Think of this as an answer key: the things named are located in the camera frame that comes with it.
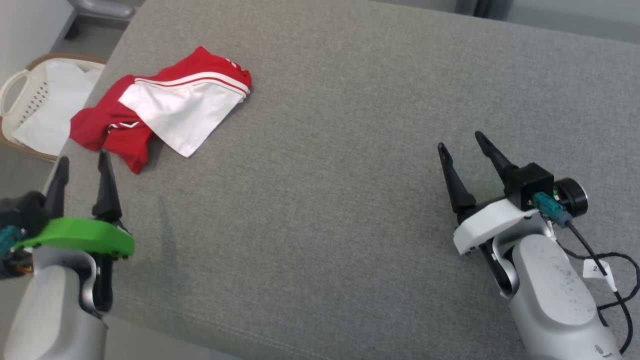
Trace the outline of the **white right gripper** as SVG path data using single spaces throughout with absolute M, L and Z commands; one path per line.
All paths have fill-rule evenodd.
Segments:
M 501 182 L 507 183 L 508 174 L 519 167 L 510 162 L 483 132 L 476 131 L 474 136 Z M 453 158 L 443 142 L 438 144 L 438 156 L 451 208 L 458 216 L 459 225 L 454 231 L 453 242 L 460 255 L 512 229 L 517 233 L 547 234 L 547 223 L 536 208 L 521 210 L 506 198 L 479 208 L 475 197 L 467 191 L 455 170 Z

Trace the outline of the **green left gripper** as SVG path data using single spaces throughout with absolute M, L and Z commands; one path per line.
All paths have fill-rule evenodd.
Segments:
M 30 255 L 35 274 L 57 265 L 77 275 L 78 303 L 87 313 L 110 312 L 114 262 L 135 252 L 135 240 L 120 222 L 122 208 L 110 153 L 105 149 L 98 153 L 100 181 L 91 210 L 95 219 L 62 218 L 70 160 L 61 156 L 46 191 L 45 210 L 51 221 L 39 235 L 14 246 L 16 255 Z

